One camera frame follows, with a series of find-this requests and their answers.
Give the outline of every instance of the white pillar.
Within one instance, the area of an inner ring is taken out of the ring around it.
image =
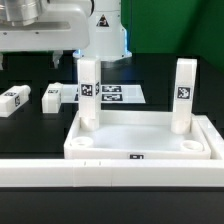
[[[196,69],[196,59],[178,59],[171,124],[171,131],[176,134],[190,131]]]
[[[94,131],[99,128],[101,110],[101,63],[96,58],[78,60],[79,117],[81,128]]]

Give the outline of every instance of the white fixture tray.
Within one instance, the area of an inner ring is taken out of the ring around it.
[[[196,117],[185,135],[171,132],[171,120],[170,112],[101,111],[100,128],[88,132],[80,128],[77,113],[64,144],[65,158],[210,159],[211,149]],[[203,149],[181,146],[192,140]]]

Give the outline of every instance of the circular hole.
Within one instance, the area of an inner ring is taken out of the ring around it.
[[[71,140],[71,146],[74,148],[90,148],[93,146],[93,140],[89,137],[77,137]]]
[[[186,140],[181,143],[181,150],[188,152],[202,152],[203,145],[197,141]]]

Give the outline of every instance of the white rectangular block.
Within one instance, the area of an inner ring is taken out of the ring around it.
[[[50,84],[42,98],[43,113],[58,113],[61,107],[63,84]]]
[[[101,63],[96,58],[78,60],[79,117],[96,119],[101,109]]]
[[[0,95],[0,117],[8,117],[29,100],[29,86],[13,86]]]
[[[196,59],[178,59],[171,124],[171,130],[176,134],[190,131],[196,69]]]

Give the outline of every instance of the yellow warning triangle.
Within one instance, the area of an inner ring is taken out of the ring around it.
[[[101,16],[101,18],[100,18],[100,20],[99,20],[99,22],[97,23],[96,26],[98,26],[98,27],[109,27],[109,24],[107,22],[107,19],[106,19],[105,15]]]

